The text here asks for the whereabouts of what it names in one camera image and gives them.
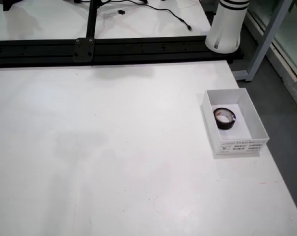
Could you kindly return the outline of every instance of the roll of tape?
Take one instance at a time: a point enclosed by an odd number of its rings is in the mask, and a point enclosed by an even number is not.
[[[236,115],[227,108],[217,108],[214,110],[214,117],[218,129],[231,129],[236,122]]]

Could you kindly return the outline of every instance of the open box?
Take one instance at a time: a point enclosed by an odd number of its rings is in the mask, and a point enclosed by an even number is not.
[[[215,154],[257,153],[269,140],[244,88],[207,90],[201,108]],[[213,113],[216,108],[234,112],[237,119],[231,129],[218,129]]]

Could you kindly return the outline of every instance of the black cable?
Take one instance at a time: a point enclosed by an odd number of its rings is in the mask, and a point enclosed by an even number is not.
[[[100,6],[103,6],[103,5],[105,5],[105,4],[107,4],[107,3],[113,3],[113,2],[124,2],[124,1],[129,1],[129,2],[132,2],[132,3],[134,3],[134,4],[136,4],[136,5],[140,5],[140,6],[147,6],[147,7],[150,7],[150,8],[152,8],[152,9],[154,9],[154,10],[157,10],[157,11],[168,11],[168,12],[170,12],[175,18],[177,18],[179,21],[181,21],[183,24],[185,24],[186,26],[187,26],[187,28],[188,28],[188,30],[189,31],[192,31],[192,27],[189,25],[189,24],[187,24],[186,22],[185,22],[185,20],[183,20],[182,18],[180,18],[180,17],[178,17],[176,14],[174,14],[171,10],[169,10],[169,9],[167,9],[167,8],[162,8],[162,9],[159,9],[159,8],[155,8],[155,7],[153,7],[153,6],[150,6],[150,5],[148,5],[147,3],[148,3],[148,1],[147,0],[140,0],[140,1],[142,1],[142,2],[144,2],[144,3],[138,3],[138,2],[135,2],[135,1],[132,1],[132,0],[119,0],[119,1],[113,1],[113,0],[107,0],[106,2],[102,2],[101,4],[100,4]]]
[[[190,25],[188,25],[186,22],[185,22],[185,20],[183,20],[182,18],[180,18],[180,17],[178,17],[176,14],[174,14],[171,10],[169,10],[169,9],[167,9],[167,8],[162,8],[162,9],[159,9],[159,8],[155,8],[155,7],[153,7],[153,6],[150,6],[150,5],[147,5],[147,4],[143,4],[143,3],[138,3],[138,2],[135,2],[135,1],[132,1],[132,0],[119,0],[119,1],[112,1],[112,0],[108,0],[107,2],[124,2],[124,1],[129,1],[129,2],[132,2],[132,3],[134,3],[134,4],[136,4],[136,5],[140,5],[140,6],[147,6],[147,7],[150,7],[150,8],[152,8],[152,9],[154,9],[154,10],[157,10],[157,11],[168,11],[168,12],[170,12],[175,18],[177,18],[179,21],[181,21],[183,24],[185,24],[186,26],[187,26],[187,28],[188,28],[188,30],[189,31],[192,31],[192,27],[190,26]]]

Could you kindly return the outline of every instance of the white surface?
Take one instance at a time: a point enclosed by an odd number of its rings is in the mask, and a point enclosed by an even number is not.
[[[198,0],[149,0],[156,8],[169,8],[193,28],[170,13],[133,3],[111,3],[99,8],[95,38],[142,38],[206,35],[210,24]],[[7,11],[0,5],[0,40],[76,39],[86,36],[89,4],[72,0],[23,0]],[[126,13],[120,15],[118,10]]]
[[[267,148],[213,158],[199,95],[232,88],[226,62],[0,70],[0,235],[297,236]]]
[[[232,129],[222,130],[219,129],[219,134],[222,140],[239,140],[239,139],[252,139],[250,131],[246,125],[245,119],[242,115],[242,112],[237,104],[223,104],[223,105],[213,105],[213,111],[216,108],[224,107],[227,108],[236,115],[236,122],[232,126]]]

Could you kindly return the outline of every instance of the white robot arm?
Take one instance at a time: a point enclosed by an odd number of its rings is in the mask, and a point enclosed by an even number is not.
[[[217,53],[235,52],[240,45],[240,32],[249,0],[220,0],[206,46]]]

